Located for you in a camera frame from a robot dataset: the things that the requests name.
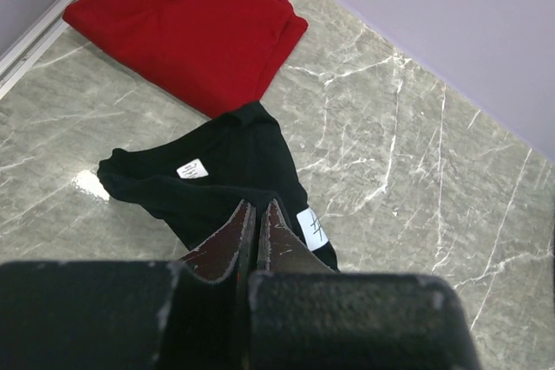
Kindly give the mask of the black t shirt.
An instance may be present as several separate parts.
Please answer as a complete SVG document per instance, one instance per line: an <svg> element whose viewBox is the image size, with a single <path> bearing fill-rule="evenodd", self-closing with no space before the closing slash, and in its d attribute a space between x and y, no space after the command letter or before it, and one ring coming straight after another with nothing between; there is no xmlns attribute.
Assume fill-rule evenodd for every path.
<svg viewBox="0 0 555 370"><path fill-rule="evenodd" d="M164 221L189 250L223 226L241 201L254 206L260 221L276 200L293 234L320 261L338 268L281 127L258 101L162 146L116 148L100 162L97 177L112 198Z"/></svg>

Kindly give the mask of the folded red t shirt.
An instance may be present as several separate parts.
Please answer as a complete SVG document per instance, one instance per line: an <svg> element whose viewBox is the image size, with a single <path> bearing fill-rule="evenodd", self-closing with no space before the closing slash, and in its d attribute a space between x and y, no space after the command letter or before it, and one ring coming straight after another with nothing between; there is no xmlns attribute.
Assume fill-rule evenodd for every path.
<svg viewBox="0 0 555 370"><path fill-rule="evenodd" d="M63 18L209 117L261 99L308 28L289 0L78 0Z"/></svg>

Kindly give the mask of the aluminium rail left edge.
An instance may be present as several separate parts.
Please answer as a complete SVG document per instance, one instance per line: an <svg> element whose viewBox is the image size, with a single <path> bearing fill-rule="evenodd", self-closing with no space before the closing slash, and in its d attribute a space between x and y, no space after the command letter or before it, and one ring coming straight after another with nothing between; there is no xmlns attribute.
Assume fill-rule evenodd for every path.
<svg viewBox="0 0 555 370"><path fill-rule="evenodd" d="M54 0L7 50L1 54L1 98L36 64L68 25L65 8L75 0Z"/></svg>

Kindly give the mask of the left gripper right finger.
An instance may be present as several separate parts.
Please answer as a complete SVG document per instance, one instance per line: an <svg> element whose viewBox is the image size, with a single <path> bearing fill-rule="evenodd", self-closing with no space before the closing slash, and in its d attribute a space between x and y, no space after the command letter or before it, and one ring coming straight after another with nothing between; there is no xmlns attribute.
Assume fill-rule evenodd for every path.
<svg viewBox="0 0 555 370"><path fill-rule="evenodd" d="M477 369L459 297L437 276L337 273L263 216L249 279L253 369Z"/></svg>

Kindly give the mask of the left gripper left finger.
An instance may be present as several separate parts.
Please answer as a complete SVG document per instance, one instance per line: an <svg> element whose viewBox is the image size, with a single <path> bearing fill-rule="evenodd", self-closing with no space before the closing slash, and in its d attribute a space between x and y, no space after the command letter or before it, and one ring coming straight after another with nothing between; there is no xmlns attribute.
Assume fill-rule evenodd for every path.
<svg viewBox="0 0 555 370"><path fill-rule="evenodd" d="M4 369L239 369L255 209L179 261L1 266Z"/></svg>

